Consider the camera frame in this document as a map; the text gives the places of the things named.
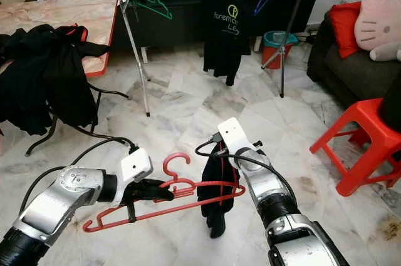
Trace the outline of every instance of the stuffed toy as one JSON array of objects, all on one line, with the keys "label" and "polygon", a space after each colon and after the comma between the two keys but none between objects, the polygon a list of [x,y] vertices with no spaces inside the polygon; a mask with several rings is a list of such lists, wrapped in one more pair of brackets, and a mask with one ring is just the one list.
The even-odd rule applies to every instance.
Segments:
[{"label": "stuffed toy", "polygon": [[401,0],[362,0],[354,33],[364,50],[401,41]]},{"label": "stuffed toy", "polygon": [[401,61],[401,41],[377,46],[369,55],[374,61]]}]

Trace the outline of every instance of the red hanger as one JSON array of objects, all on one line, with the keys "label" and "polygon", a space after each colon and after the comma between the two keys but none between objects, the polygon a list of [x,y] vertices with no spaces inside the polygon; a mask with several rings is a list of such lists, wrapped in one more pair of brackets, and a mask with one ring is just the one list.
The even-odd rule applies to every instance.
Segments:
[{"label": "red hanger", "polygon": [[[157,212],[153,212],[153,213],[148,213],[145,215],[141,215],[141,216],[137,216],[136,217],[136,221],[139,220],[143,220],[143,219],[148,219],[148,218],[152,218],[152,217],[156,217],[159,215],[164,215],[164,214],[168,214],[168,213],[172,213],[172,212],[176,212],[176,211],[180,211],[180,210],[185,210],[187,208],[193,208],[193,207],[197,207],[199,205],[207,205],[208,203],[212,203],[212,202],[221,202],[223,200],[227,200],[230,198],[234,198],[234,197],[238,197],[241,196],[242,194],[245,193],[245,187],[238,184],[238,181],[236,180],[236,182],[234,183],[230,183],[230,182],[223,182],[223,181],[210,181],[210,182],[198,182],[195,183],[192,180],[189,180],[187,178],[179,178],[178,174],[174,171],[169,170],[169,162],[171,160],[173,160],[174,158],[185,158],[185,161],[187,164],[190,163],[190,158],[189,155],[187,155],[186,153],[182,153],[182,152],[178,152],[178,153],[173,153],[171,155],[169,155],[164,161],[163,161],[163,171],[164,173],[166,173],[168,176],[172,176],[172,179],[161,184],[160,187],[167,187],[170,185],[174,185],[176,183],[186,183],[189,185],[189,187],[185,187],[185,188],[180,188],[178,189],[177,186],[173,186],[173,190],[172,193],[174,194],[174,200],[176,198],[180,198],[180,197],[186,197],[186,196],[191,196],[195,193],[195,190],[197,187],[203,187],[203,186],[229,186],[229,187],[233,187],[232,188],[232,193],[228,194],[228,195],[224,195],[224,196],[219,196],[219,197],[215,197],[215,198],[211,198],[211,199],[207,199],[207,200],[202,200],[200,202],[193,202],[193,203],[189,203],[186,205],[181,205],[178,207],[174,207],[174,208],[167,208],[165,210],[161,210],[161,211],[157,211]],[[155,203],[157,202],[162,202],[163,200],[154,200]],[[117,211],[121,208],[123,208],[124,206],[120,206],[117,208],[109,208],[101,213],[99,213],[96,216],[96,220],[97,220],[97,227],[89,227],[93,221],[92,220],[88,220],[87,222],[85,222],[82,225],[82,229],[84,230],[84,232],[87,233],[93,233],[93,232],[97,232],[99,230],[105,230],[108,228],[112,228],[112,227],[117,227],[119,225],[123,225],[123,224],[128,224],[128,223],[132,223],[132,221],[130,221],[129,219],[124,219],[124,220],[120,220],[120,221],[116,221],[116,222],[110,222],[110,223],[103,223],[102,218],[108,214],[113,213],[114,211]]]}]

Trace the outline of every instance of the red stool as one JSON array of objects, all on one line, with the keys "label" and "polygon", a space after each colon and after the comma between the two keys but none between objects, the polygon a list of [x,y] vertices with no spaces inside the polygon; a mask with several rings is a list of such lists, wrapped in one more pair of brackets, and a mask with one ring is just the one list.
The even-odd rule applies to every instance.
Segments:
[{"label": "red stool", "polygon": [[[379,98],[359,101],[351,105],[341,115],[340,119],[310,148],[312,153],[316,153],[322,148],[337,167],[343,178],[337,184],[336,189],[343,196],[351,195],[359,186],[367,183],[386,181],[387,188],[390,188],[401,177],[401,163],[392,158],[392,154],[401,150],[401,134],[391,130],[378,117],[378,108],[381,102],[382,98]],[[355,131],[339,133],[351,121],[357,122],[361,128]],[[343,163],[327,144],[334,136],[343,135],[352,135],[349,141],[355,141],[360,146],[369,140],[372,142],[369,149],[349,170],[344,167]],[[385,160],[392,164],[393,171],[388,175],[369,178]]]}]

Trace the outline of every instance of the marble table top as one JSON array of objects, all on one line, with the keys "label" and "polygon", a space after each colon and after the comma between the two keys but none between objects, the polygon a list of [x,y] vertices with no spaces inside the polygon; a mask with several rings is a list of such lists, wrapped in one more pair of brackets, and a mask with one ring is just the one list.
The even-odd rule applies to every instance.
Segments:
[{"label": "marble table top", "polygon": [[[13,34],[18,28],[29,31],[41,24],[57,28],[77,23],[88,29],[87,41],[110,45],[116,8],[117,0],[48,0],[5,4],[0,6],[0,34]],[[104,74],[108,55],[83,58],[86,75]]]}]

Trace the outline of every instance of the red cushion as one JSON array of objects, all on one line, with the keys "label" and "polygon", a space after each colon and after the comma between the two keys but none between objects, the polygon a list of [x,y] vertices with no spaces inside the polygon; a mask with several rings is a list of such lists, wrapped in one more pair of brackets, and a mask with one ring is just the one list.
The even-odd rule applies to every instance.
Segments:
[{"label": "red cushion", "polygon": [[353,32],[360,8],[361,2],[354,2],[333,5],[330,10],[330,19],[341,58],[346,58],[361,50],[357,45]]}]

